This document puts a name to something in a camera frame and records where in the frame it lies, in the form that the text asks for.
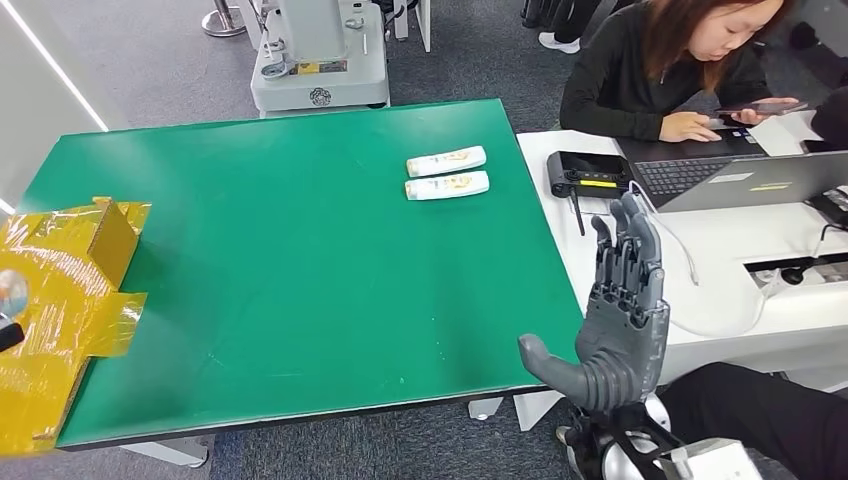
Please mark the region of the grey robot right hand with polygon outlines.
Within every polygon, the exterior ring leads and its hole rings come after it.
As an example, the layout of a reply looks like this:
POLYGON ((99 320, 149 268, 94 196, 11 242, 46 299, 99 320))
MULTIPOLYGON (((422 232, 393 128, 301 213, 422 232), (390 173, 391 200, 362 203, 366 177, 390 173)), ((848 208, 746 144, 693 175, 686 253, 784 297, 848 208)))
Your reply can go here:
POLYGON ((641 403, 656 388, 670 322, 663 298, 660 236, 636 195, 610 204, 616 228, 594 216, 595 276, 575 340, 579 361, 551 354, 534 334, 518 339, 525 369, 575 406, 608 412, 641 403))

